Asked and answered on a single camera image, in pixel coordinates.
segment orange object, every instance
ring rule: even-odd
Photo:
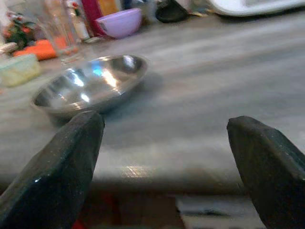
[[[13,56],[20,56],[33,53],[39,61],[56,58],[56,52],[48,40],[40,40],[36,42],[35,46],[26,47],[22,51],[14,52]]]
[[[120,7],[118,7],[116,0],[98,0],[97,2],[103,13],[103,16],[120,11]]]

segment gray countertop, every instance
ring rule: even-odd
[[[217,16],[156,24],[126,39],[86,46],[87,57],[149,60],[135,95],[107,114],[93,190],[242,193],[226,124],[249,115],[305,151],[305,17],[254,21]],[[0,95],[0,187],[5,188],[58,127],[29,107],[60,71]]]

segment stainless steel bowl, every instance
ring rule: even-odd
[[[128,98],[146,70],[138,56],[100,57],[64,71],[33,96],[31,105],[63,118],[85,110],[103,112]]]

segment red object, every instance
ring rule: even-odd
[[[73,224],[72,229],[86,229],[86,227],[83,225],[83,223],[80,222],[80,220],[76,220],[76,222]]]
[[[5,31],[3,31],[3,35],[4,35],[5,37],[10,37],[10,32],[7,31],[7,30],[5,30]]]
[[[109,195],[104,194],[102,196],[102,199],[112,209],[112,224],[121,225],[122,224],[121,212],[120,212],[119,201],[117,200],[117,198],[115,198],[111,194]]]
[[[90,24],[90,27],[94,33],[94,36],[104,36],[105,33],[100,28],[96,19],[102,17],[100,7],[97,4],[97,0],[81,0],[86,14],[86,18]]]
[[[11,12],[6,12],[6,16],[7,16],[8,18],[11,18]]]
[[[78,8],[78,4],[77,4],[76,2],[73,2],[73,3],[72,3],[72,6],[73,6],[74,8]]]
[[[22,31],[24,31],[25,33],[28,33],[28,32],[30,32],[31,30],[30,30],[29,28],[27,28],[27,27],[23,27],[23,28],[22,28]]]

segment plastic bowl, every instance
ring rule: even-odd
[[[134,8],[98,18],[96,22],[108,36],[118,39],[136,32],[141,20],[141,9]]]

